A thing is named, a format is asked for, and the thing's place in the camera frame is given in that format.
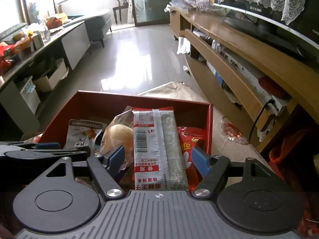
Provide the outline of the white bread bun pack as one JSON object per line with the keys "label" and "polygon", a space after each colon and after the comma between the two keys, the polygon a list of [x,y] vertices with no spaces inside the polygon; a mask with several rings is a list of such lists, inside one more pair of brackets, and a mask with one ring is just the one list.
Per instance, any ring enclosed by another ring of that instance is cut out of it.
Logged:
{"label": "white bread bun pack", "polygon": [[125,160],[120,170],[125,170],[134,161],[134,131],[133,131],[134,114],[132,108],[127,106],[124,111],[111,121],[105,128],[100,143],[99,153],[106,155],[117,145],[124,146]]}

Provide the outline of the silver foil snack pouch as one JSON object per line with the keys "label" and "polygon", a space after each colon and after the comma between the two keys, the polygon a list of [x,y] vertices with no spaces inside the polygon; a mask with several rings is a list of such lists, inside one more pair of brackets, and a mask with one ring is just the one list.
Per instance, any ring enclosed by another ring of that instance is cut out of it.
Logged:
{"label": "silver foil snack pouch", "polygon": [[89,147],[91,155],[95,154],[95,141],[103,129],[103,123],[89,120],[69,121],[65,149]]}

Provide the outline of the black television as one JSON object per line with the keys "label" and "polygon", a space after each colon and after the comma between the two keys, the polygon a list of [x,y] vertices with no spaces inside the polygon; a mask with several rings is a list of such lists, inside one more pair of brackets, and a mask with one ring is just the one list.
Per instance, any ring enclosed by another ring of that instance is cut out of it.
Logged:
{"label": "black television", "polygon": [[226,1],[214,5],[228,10],[222,20],[230,27],[312,68],[318,67],[318,14],[314,13],[314,10],[306,9],[286,25],[281,20],[280,12],[255,3]]}

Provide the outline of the wooden TV console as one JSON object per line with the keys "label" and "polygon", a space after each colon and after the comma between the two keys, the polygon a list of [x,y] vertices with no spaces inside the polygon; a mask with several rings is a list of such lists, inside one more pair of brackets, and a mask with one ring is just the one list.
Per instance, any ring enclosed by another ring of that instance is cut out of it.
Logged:
{"label": "wooden TV console", "polygon": [[[318,129],[318,74],[305,64],[226,25],[219,16],[172,8],[170,27],[175,36],[187,38],[191,44],[185,58],[202,93],[257,151],[267,150],[289,130]],[[265,109],[253,87],[196,36],[194,29],[234,51],[279,84],[291,96],[281,116]]]}

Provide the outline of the dark grey sideboard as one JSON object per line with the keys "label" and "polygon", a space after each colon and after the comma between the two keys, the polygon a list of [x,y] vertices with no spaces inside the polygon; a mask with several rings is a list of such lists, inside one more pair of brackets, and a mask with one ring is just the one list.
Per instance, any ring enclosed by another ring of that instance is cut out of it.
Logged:
{"label": "dark grey sideboard", "polygon": [[73,70],[90,47],[84,22],[58,31],[39,50],[27,55],[1,76],[1,140],[18,140],[40,130],[40,115],[48,104],[51,92],[39,92],[35,80],[42,77],[54,62],[63,58]]}

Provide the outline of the grey sofa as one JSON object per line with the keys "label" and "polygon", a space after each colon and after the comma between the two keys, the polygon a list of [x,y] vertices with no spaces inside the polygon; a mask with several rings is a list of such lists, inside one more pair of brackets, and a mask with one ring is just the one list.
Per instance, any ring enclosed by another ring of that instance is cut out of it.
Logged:
{"label": "grey sofa", "polygon": [[85,20],[85,27],[91,42],[100,42],[104,48],[106,33],[111,31],[112,21],[109,12]]}

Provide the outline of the white storage box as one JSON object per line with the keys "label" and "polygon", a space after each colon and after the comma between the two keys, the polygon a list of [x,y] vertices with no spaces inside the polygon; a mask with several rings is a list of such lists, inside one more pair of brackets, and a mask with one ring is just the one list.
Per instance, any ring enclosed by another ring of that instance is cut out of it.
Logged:
{"label": "white storage box", "polygon": [[64,79],[68,75],[69,69],[66,67],[64,59],[57,59],[53,67],[42,75],[39,79],[35,80],[36,89],[39,92],[51,92],[60,80]]}

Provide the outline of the red cardboard box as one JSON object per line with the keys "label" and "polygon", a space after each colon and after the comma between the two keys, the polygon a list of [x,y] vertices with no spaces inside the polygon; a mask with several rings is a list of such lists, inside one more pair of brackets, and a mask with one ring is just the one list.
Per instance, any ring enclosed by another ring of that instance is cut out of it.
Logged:
{"label": "red cardboard box", "polygon": [[69,120],[91,120],[110,123],[125,108],[161,109],[173,107],[177,126],[197,127],[207,134],[204,150],[211,152],[213,105],[196,101],[129,96],[123,94],[77,91],[53,118],[40,142],[57,142],[64,147]]}

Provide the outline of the red white long snack pack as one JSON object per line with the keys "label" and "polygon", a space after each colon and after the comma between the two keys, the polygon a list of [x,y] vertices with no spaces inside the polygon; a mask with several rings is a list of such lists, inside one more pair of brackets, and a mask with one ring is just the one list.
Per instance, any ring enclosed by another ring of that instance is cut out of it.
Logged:
{"label": "red white long snack pack", "polygon": [[188,180],[172,109],[133,109],[136,190],[187,190]]}

